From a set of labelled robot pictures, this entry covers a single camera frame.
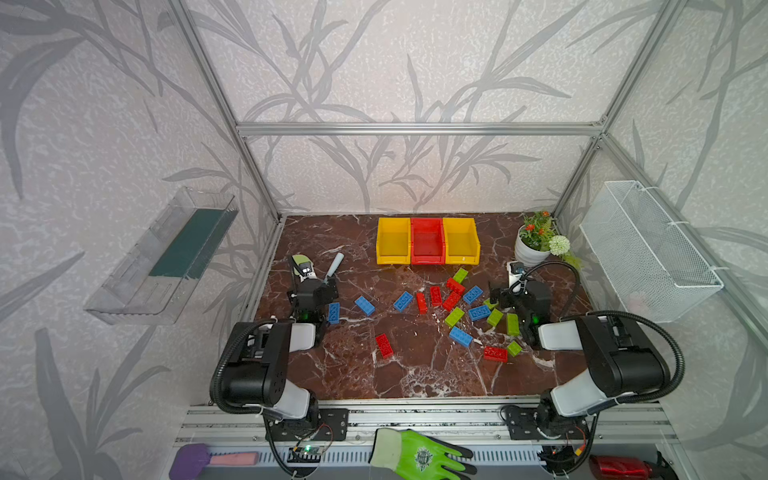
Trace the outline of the green lego tall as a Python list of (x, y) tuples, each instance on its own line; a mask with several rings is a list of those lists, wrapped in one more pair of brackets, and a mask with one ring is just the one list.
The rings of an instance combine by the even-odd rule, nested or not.
[(518, 337), (520, 332), (519, 317), (517, 314), (506, 315), (507, 335), (510, 337)]

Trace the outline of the green lego small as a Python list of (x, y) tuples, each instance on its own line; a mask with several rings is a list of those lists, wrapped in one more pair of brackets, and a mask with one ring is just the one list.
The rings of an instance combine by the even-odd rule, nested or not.
[(493, 309), (487, 318), (487, 324), (495, 328), (502, 320), (504, 314), (498, 309)]
[(512, 341), (506, 347), (506, 350), (507, 350), (509, 356), (516, 357), (517, 355), (519, 355), (523, 351), (523, 348), (516, 341)]

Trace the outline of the green lego small front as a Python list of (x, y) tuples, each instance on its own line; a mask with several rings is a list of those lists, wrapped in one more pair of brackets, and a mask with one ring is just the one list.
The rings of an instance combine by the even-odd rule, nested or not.
[(517, 355), (519, 355), (523, 351), (523, 348), (516, 341), (512, 341), (506, 347), (506, 350), (507, 350), (509, 356), (516, 357)]

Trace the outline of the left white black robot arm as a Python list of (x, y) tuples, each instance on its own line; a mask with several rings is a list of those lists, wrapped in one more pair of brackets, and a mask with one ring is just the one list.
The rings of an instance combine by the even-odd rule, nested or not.
[(338, 298), (337, 280), (306, 278), (288, 292), (292, 316), (233, 327), (215, 367), (209, 394), (229, 414), (319, 425), (316, 395), (288, 379), (289, 356), (318, 347), (329, 325), (325, 308)]

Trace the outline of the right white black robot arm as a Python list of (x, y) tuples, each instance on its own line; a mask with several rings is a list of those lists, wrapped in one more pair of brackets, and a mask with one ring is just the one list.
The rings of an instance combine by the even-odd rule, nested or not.
[(490, 300), (520, 315), (520, 334), (532, 349), (580, 351), (586, 362), (580, 374), (542, 393), (537, 406), (500, 409), (514, 440), (559, 439), (579, 428), (590, 432), (588, 416), (658, 400), (684, 378), (682, 349), (664, 328), (644, 317), (602, 310), (553, 321), (548, 286), (522, 278), (507, 287), (492, 285)]

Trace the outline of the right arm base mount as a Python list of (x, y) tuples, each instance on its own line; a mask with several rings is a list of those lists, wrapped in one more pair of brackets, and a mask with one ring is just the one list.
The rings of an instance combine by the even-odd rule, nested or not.
[(500, 417), (512, 440), (586, 440), (590, 434), (584, 416), (561, 416), (548, 403), (537, 407), (504, 405)]

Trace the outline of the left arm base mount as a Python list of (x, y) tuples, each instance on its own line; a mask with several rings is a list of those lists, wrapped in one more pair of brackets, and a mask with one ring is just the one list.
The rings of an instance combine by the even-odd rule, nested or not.
[(350, 411), (345, 408), (320, 408), (310, 410), (302, 419), (277, 420), (267, 416), (265, 425), (274, 441), (298, 441), (310, 438), (315, 441), (343, 441), (347, 436)]

